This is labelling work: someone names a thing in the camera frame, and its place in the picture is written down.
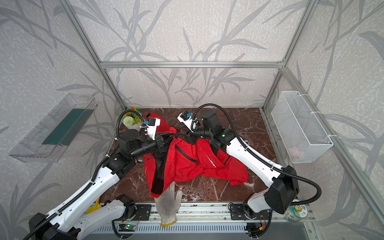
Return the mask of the red jacket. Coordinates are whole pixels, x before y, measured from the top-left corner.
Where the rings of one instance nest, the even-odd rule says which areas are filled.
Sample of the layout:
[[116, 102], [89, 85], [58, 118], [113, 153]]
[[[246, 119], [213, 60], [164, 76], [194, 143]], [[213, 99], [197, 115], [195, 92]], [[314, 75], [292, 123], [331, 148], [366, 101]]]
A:
[[188, 182], [197, 176], [228, 180], [231, 186], [241, 185], [249, 180], [247, 167], [236, 158], [213, 150], [207, 140], [190, 144], [173, 136], [177, 132], [155, 113], [148, 118], [161, 120], [157, 133], [171, 135], [166, 152], [153, 151], [144, 156], [147, 183], [153, 198], [159, 198], [173, 182]]

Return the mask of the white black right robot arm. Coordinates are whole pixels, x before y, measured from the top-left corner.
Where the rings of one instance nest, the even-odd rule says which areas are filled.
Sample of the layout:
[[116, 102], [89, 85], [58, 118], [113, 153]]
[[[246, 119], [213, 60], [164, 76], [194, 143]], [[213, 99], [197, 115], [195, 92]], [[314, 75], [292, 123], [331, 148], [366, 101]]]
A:
[[225, 149], [267, 186], [266, 190], [254, 193], [244, 201], [248, 216], [264, 210], [284, 214], [295, 203], [299, 193], [296, 170], [276, 164], [254, 150], [239, 136], [232, 123], [229, 128], [224, 128], [213, 110], [203, 111], [199, 116], [188, 114], [186, 118], [181, 117], [180, 122], [189, 128], [191, 137], [208, 139], [217, 149]]

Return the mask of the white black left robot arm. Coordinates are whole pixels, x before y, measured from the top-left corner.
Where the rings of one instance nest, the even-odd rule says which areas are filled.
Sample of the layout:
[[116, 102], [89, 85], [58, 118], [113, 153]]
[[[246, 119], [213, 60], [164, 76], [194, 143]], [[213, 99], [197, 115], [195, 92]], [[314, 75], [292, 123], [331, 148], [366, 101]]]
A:
[[92, 203], [128, 174], [139, 157], [163, 152], [166, 146], [155, 127], [149, 128], [145, 138], [137, 130], [129, 130], [117, 140], [119, 147], [99, 163], [89, 181], [47, 214], [37, 213], [30, 219], [26, 240], [82, 240], [107, 223], [136, 217], [135, 201], [126, 195], [86, 214]]

